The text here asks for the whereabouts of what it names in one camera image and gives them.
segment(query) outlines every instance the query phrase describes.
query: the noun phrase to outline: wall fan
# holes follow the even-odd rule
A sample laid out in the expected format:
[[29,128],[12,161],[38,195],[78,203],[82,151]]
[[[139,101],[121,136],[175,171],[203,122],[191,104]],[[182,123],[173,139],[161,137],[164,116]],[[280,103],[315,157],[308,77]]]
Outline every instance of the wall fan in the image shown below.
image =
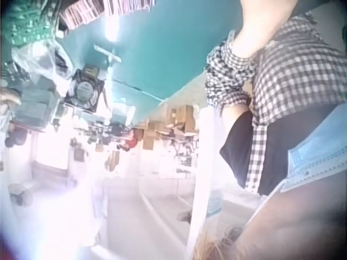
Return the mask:
[[104,91],[104,81],[98,79],[99,69],[86,65],[72,77],[64,103],[89,113],[97,111],[99,97]]

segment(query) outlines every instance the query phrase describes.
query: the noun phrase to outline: red object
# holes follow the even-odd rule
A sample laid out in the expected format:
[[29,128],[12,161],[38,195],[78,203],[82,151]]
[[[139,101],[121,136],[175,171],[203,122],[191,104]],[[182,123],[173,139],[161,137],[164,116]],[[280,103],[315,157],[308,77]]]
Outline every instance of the red object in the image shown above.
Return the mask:
[[3,244],[2,238],[0,238],[0,259],[1,260],[14,260],[6,245]]
[[125,143],[128,145],[130,149],[134,148],[138,142],[139,141],[135,137],[132,140],[125,140]]

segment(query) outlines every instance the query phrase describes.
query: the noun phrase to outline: teal ceiling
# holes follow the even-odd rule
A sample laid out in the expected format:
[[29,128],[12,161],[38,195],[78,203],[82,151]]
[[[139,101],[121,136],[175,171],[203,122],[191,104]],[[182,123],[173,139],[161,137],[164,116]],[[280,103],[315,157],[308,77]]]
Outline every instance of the teal ceiling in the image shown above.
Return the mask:
[[[113,51],[122,59],[113,65],[114,79],[166,99],[202,72],[208,52],[241,21],[239,0],[157,0],[150,12],[121,17],[113,43],[105,37],[104,17],[72,31],[62,43],[77,67],[105,66],[94,44]],[[159,104],[115,82],[113,98],[136,106],[135,122]]]

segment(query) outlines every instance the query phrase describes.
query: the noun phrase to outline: wall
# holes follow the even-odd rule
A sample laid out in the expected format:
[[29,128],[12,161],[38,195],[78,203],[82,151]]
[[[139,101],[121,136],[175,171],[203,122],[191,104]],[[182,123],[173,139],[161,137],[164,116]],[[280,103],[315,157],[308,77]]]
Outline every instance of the wall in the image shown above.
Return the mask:
[[171,155],[163,152],[163,142],[155,141],[153,151],[140,149],[138,163],[140,174],[140,192],[147,197],[175,197],[194,192],[193,175],[177,176],[174,165],[169,163]]
[[23,146],[5,149],[5,169],[9,174],[9,183],[27,183],[31,181],[31,143],[32,136],[28,134]]
[[18,258],[23,253],[26,255],[24,249],[24,240],[21,234],[21,227],[18,218],[15,215],[14,207],[10,201],[8,192],[8,185],[10,174],[8,171],[0,172],[0,232],[1,239],[4,239],[11,251],[14,251]]

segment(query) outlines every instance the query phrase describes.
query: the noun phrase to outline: striped fabric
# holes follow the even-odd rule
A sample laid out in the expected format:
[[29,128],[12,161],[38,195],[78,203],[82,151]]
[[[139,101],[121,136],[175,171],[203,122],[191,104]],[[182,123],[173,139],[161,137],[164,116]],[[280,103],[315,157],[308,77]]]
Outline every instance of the striped fabric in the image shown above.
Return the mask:
[[156,0],[103,0],[105,15],[127,15],[135,11],[151,10]]
[[88,24],[104,12],[102,0],[79,0],[60,13],[60,17],[70,29]]

